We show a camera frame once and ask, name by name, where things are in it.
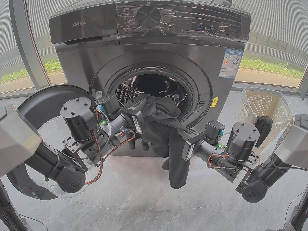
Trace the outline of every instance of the qr code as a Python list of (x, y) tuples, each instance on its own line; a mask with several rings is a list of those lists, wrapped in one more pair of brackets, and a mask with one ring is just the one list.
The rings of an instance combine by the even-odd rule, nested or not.
[(233, 57), (233, 59), (232, 59), (232, 64), (240, 64), (240, 60), (241, 60), (241, 58), (240, 57)]

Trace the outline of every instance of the pavement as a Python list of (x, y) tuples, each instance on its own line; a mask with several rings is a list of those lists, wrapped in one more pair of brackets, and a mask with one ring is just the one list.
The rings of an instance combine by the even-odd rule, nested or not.
[(237, 72), (235, 81), (271, 84), (297, 88), (301, 80), (272, 72), (266, 72), (256, 69), (244, 69), (240, 67)]
[[(64, 77), (63, 72), (49, 74), (49, 78), (52, 84), (66, 83), (66, 79)], [(260, 71), (256, 69), (244, 69), (244, 68), (240, 68), (238, 70), (235, 81), (272, 84), (272, 85), (288, 86), (288, 87), (298, 87), (300, 83), (300, 79), (296, 79), (293, 77), (288, 77), (266, 71)], [(5, 83), (0, 84), (0, 93), (32, 88), (32, 87), (33, 84), (30, 78), (25, 77), (22, 79), (7, 81)]]
[[(63, 72), (49, 74), (49, 79), (52, 84), (63, 84), (67, 83), (64, 77)], [(32, 88), (33, 84), (30, 77), (25, 77), (22, 79), (15, 79), (12, 81), (7, 81), (0, 84), (0, 93), (13, 91), (13, 90), (22, 90), (27, 88)]]

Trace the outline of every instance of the black cloth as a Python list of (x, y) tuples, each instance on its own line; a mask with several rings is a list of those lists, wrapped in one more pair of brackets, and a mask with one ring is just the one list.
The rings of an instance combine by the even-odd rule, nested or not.
[(256, 143), (256, 147), (259, 147), (270, 133), (273, 125), (273, 120), (268, 116), (257, 116), (257, 118), (258, 120), (255, 123), (255, 126), (260, 133), (260, 137)]
[[(186, 184), (190, 160), (182, 159), (184, 139), (177, 132), (178, 129), (188, 130), (176, 120), (181, 110), (175, 106), (171, 98), (153, 97), (149, 94), (141, 94), (128, 102), (125, 107), (136, 104), (143, 98), (147, 98), (147, 104), (141, 111), (144, 118), (146, 131), (136, 136), (135, 140), (142, 138), (142, 146), (148, 150), (148, 142), (151, 142), (154, 152), (160, 157), (169, 157), (169, 181), (172, 188), (178, 189)], [(135, 148), (135, 140), (130, 143), (130, 148)]]

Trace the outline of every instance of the grass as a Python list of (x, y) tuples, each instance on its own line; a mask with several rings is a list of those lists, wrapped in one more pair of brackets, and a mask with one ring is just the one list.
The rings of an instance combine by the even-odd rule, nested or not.
[[(51, 59), (49, 61), (47, 60), (47, 61), (44, 62), (44, 66), (45, 66), (45, 69), (46, 69), (48, 74), (62, 71), (61, 64), (60, 64), (59, 60), (54, 60), (54, 59)], [(13, 72), (11, 74), (3, 75), (1, 80), (0, 80), (0, 83), (10, 81), (10, 80), (14, 80), (14, 79), (21, 79), (21, 78), (24, 78), (24, 77), (27, 77), (27, 76), (28, 76), (27, 70), (22, 69), (22, 70)]]
[[(56, 56), (43, 58), (44, 66), (48, 74), (60, 72), (62, 70), (61, 64)], [(289, 64), (280, 60), (272, 59), (270, 57), (256, 55), (245, 52), (241, 61), (241, 68), (252, 68), (263, 71), (274, 72), (297, 79), (301, 79), (304, 73), (304, 68)], [(27, 77), (28, 73), (26, 69), (16, 71), (10, 74), (2, 76), (0, 83), (11, 81), (14, 79), (21, 79)]]
[(274, 72), (297, 79), (301, 79), (305, 68), (279, 61), (262, 55), (244, 53), (241, 65), (242, 68), (259, 69), (263, 71)]

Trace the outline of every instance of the aux logo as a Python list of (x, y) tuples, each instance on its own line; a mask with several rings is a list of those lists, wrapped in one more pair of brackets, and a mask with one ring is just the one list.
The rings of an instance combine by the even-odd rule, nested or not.
[(85, 24), (86, 24), (86, 21), (81, 21), (81, 22), (74, 23), (72, 27), (81, 26), (81, 25), (85, 25)]

